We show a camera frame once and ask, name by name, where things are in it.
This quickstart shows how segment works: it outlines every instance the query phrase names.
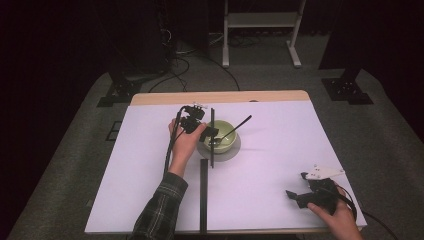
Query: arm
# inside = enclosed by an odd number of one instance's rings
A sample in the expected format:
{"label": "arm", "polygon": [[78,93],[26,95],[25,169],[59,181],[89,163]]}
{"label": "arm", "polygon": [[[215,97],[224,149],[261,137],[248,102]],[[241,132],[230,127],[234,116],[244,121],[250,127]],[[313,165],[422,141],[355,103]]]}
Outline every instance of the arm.
{"label": "arm", "polygon": [[338,240],[362,240],[361,233],[356,226],[352,211],[342,200],[337,202],[336,212],[331,216],[319,206],[308,203],[308,208],[320,217],[330,228],[331,233]]}
{"label": "arm", "polygon": [[[168,126],[170,132],[174,122],[175,119]],[[183,179],[185,168],[205,128],[206,124],[201,124],[191,134],[178,128],[177,136],[182,134],[172,149],[168,172],[138,217],[129,239],[173,239],[180,203],[188,187]]]}

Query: hand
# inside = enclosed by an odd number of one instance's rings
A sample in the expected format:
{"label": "hand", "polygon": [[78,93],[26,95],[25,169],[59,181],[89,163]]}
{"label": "hand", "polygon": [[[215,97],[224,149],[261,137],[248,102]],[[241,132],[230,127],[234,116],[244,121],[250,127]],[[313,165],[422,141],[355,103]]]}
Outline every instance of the hand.
{"label": "hand", "polygon": [[[337,188],[340,194],[343,196],[345,192],[340,188]],[[331,216],[327,211],[321,207],[308,203],[308,208],[320,217],[330,228],[331,233],[338,240],[361,240],[363,239],[361,233],[356,226],[355,219],[353,218],[352,211],[347,204],[340,200],[337,202],[336,211]]]}
{"label": "hand", "polygon": [[[172,134],[174,130],[175,119],[168,125],[169,133]],[[188,160],[196,148],[196,144],[199,141],[200,135],[206,129],[206,123],[200,124],[194,132],[187,134],[183,132],[183,129],[178,126],[176,141],[172,148],[172,162],[169,166],[169,172],[177,174],[180,177],[184,176],[185,167]]]}

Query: plaid sleeve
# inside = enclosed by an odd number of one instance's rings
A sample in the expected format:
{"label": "plaid sleeve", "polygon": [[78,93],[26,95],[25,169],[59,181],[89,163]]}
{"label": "plaid sleeve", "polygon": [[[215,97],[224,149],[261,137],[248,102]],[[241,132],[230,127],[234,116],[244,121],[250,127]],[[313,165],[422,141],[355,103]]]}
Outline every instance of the plaid sleeve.
{"label": "plaid sleeve", "polygon": [[166,173],[138,217],[129,239],[173,239],[178,210],[187,187],[184,179]]}

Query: dark curtain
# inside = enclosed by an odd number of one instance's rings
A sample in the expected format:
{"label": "dark curtain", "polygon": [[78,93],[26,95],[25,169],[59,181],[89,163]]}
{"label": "dark curtain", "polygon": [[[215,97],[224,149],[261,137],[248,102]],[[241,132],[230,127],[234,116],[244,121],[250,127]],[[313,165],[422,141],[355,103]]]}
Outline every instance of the dark curtain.
{"label": "dark curtain", "polygon": [[345,0],[320,69],[362,68],[424,139],[424,4]]}

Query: person's right hand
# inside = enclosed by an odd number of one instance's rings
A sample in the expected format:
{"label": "person's right hand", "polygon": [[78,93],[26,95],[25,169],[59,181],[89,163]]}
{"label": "person's right hand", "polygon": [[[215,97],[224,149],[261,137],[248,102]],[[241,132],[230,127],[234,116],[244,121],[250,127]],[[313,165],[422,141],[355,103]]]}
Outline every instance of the person's right hand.
{"label": "person's right hand", "polygon": [[[337,190],[345,196],[345,192],[339,187],[337,187]],[[338,240],[363,239],[356,226],[352,211],[341,199],[337,202],[337,208],[333,215],[330,215],[327,211],[313,203],[308,203],[308,208],[328,225],[331,233]]]}

